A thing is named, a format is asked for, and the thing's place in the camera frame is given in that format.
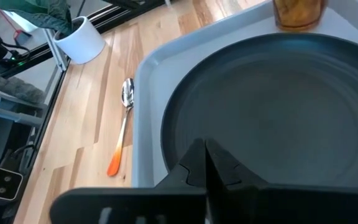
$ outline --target spoon bowl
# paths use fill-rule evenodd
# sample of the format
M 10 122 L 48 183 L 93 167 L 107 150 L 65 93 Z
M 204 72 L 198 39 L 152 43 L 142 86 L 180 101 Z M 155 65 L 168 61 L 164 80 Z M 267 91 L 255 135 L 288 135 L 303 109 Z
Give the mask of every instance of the spoon bowl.
M 119 166 L 121 163 L 122 142 L 124 140 L 127 117 L 130 110 L 134 107 L 134 91 L 135 91 L 134 80 L 131 78 L 127 78 L 127 80 L 125 80 L 124 83 L 122 84 L 122 91 L 121 91 L 121 101 L 122 104 L 127 109 L 127 111 L 125 113 L 124 120 L 122 121 L 122 126 L 118 137 L 116 151 L 112 155 L 112 159 L 107 170 L 107 175 L 110 177 L 118 174 Z

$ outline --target plant leaf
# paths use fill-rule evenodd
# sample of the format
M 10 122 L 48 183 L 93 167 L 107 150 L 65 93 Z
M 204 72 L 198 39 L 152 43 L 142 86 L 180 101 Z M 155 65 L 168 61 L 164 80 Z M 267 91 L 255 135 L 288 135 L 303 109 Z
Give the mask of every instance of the plant leaf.
M 38 5 L 47 6 L 48 14 L 61 20 L 71 21 L 71 13 L 66 0 L 26 0 L 35 1 Z
M 19 16 L 27 19 L 29 22 L 34 24 L 37 27 L 53 29 L 60 31 L 63 35 L 68 36 L 71 34 L 71 21 L 66 21 L 64 19 L 57 19 L 48 14 L 31 14 L 28 12 L 20 10 L 11 10 L 12 12 L 17 13 Z
M 7 11 L 19 9 L 29 13 L 48 13 L 47 8 L 33 5 L 27 1 L 0 0 L 0 9 Z
M 25 0 L 31 4 L 34 4 L 36 6 L 41 6 L 41 7 L 44 7 L 44 8 L 48 8 L 48 1 L 44 1 L 44 0 Z
M 38 7 L 42 7 L 42 8 L 45 8 L 45 9 L 48 9 L 48 6 L 47 5 L 41 5 L 39 4 L 39 0 L 13 0 L 13 1 L 26 1 L 30 4 L 32 4 L 33 6 L 38 6 Z

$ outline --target plastic tray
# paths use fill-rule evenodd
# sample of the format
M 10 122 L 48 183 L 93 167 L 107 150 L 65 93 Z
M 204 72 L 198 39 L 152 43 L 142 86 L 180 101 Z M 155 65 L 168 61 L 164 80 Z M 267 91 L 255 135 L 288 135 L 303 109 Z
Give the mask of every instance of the plastic tray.
M 154 50 L 135 78 L 132 186 L 153 187 L 167 174 L 160 128 L 168 100 L 180 80 L 213 52 L 250 37 L 280 32 L 273 4 L 265 1 L 236 15 L 173 40 Z M 358 1 L 330 0 L 314 33 L 358 43 Z

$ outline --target orange spoon handle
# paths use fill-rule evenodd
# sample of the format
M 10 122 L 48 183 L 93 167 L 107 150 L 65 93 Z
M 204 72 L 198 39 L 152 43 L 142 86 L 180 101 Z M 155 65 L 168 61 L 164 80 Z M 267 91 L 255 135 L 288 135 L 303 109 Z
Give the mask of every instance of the orange spoon handle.
M 128 117 L 129 110 L 130 110 L 130 108 L 127 109 L 127 112 L 125 114 L 125 118 L 122 121 L 122 126 L 121 126 L 121 131 L 120 131 L 119 137 L 118 137 L 118 143 L 117 143 L 116 151 L 112 155 L 112 159 L 111 159 L 109 168 L 107 169 L 107 175 L 110 176 L 110 177 L 115 176 L 115 175 L 118 174 L 119 165 L 121 163 L 121 156 L 122 156 L 122 142 L 124 140 L 124 132 L 125 132 L 125 126 L 126 126 L 126 123 L 127 123 L 127 117 Z

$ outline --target gray fabric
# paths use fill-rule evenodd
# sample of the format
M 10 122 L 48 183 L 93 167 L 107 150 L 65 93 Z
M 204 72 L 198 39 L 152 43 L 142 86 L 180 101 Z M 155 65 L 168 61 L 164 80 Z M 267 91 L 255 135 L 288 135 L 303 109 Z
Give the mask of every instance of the gray fabric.
M 5 79 L 0 76 L 0 91 L 29 103 L 43 103 L 45 98 L 43 91 L 16 77 Z

